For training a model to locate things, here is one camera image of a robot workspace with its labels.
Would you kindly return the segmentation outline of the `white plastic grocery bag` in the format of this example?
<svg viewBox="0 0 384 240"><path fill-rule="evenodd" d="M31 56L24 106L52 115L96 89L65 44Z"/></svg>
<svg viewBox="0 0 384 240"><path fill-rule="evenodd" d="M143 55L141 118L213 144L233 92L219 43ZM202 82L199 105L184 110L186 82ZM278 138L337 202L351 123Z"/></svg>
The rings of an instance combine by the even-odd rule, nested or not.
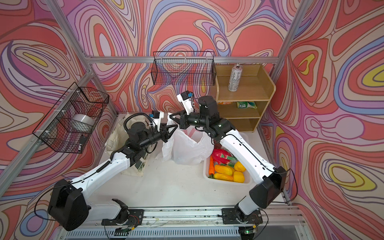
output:
<svg viewBox="0 0 384 240"><path fill-rule="evenodd" d="M173 161L178 165L198 165L212 154L214 145L211 140L207 133L200 132L195 127L188 127L186 130L177 128L163 144L157 159L163 163Z"/></svg>

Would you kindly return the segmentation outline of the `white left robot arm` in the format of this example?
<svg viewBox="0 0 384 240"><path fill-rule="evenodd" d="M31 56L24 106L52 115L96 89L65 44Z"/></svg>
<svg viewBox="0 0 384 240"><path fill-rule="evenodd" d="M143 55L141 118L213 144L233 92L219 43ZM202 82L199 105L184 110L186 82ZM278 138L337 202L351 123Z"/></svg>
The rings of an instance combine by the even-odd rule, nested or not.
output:
<svg viewBox="0 0 384 240"><path fill-rule="evenodd" d="M122 171L134 166L159 141L166 143L177 125L161 124L159 130L150 130L142 122L128 129L125 144L110 155L110 159L74 178L60 180L54 187L48 205L48 214L67 231L73 231L85 222L99 221L103 224L123 226L129 223L128 206L118 199L112 203L94 205L89 197L103 184Z"/></svg>

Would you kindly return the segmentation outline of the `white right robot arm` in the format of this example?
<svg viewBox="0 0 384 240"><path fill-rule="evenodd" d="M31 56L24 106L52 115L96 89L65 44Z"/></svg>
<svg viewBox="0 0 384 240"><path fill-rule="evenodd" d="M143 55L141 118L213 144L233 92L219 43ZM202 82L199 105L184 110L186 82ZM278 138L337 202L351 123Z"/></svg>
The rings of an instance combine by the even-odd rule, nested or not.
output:
<svg viewBox="0 0 384 240"><path fill-rule="evenodd" d="M229 120L219 117L218 113L209 117L199 113L187 114L185 110L169 114L169 119L176 122L181 129L190 126L202 128L246 168L256 185L236 204L235 211L239 217L247 217L254 211L266 209L283 192L287 171L283 167L276 168L261 157L243 140Z"/></svg>

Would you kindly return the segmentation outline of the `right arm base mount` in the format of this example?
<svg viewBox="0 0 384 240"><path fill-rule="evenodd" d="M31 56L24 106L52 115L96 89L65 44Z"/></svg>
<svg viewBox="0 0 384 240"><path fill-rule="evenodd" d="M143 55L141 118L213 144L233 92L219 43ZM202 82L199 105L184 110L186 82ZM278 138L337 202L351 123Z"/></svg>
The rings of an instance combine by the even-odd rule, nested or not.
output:
<svg viewBox="0 0 384 240"><path fill-rule="evenodd" d="M253 224L260 225L263 223L262 214L259 210L253 211L251 214L244 214L237 206L232 208L222 208L221 214L218 215L222 218L225 225L234 224Z"/></svg>

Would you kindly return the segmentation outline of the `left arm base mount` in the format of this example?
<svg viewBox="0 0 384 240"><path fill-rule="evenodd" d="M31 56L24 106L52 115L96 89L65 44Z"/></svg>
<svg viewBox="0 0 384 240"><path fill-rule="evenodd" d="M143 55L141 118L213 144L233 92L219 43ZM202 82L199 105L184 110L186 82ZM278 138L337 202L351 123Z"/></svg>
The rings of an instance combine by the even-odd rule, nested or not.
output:
<svg viewBox="0 0 384 240"><path fill-rule="evenodd" d="M121 209L114 219L102 219L102 226L129 226L137 227L143 222L143 209L129 209L128 206L119 199L112 199Z"/></svg>

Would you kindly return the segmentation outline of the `cream canvas tote bag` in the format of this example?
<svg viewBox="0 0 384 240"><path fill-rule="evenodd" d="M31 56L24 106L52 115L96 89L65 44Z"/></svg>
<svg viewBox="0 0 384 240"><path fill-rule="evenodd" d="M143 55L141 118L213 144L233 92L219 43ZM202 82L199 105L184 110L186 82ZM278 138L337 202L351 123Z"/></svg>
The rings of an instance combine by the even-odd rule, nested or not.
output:
<svg viewBox="0 0 384 240"><path fill-rule="evenodd" d="M126 124L127 120L133 114L120 114L113 127L112 133L108 137L105 143L105 152L112 159L117 157L128 158L130 155L134 155L134 150L129 147L135 147L135 144L130 143L130 136L126 132L125 128L130 129L134 123L142 122L146 127L149 126L147 118L144 116L137 116L130 119ZM144 171L148 163L149 154L143 149L141 152L141 158L135 158L133 161L128 160L128 168L121 172L122 175L132 177L143 177Z"/></svg>

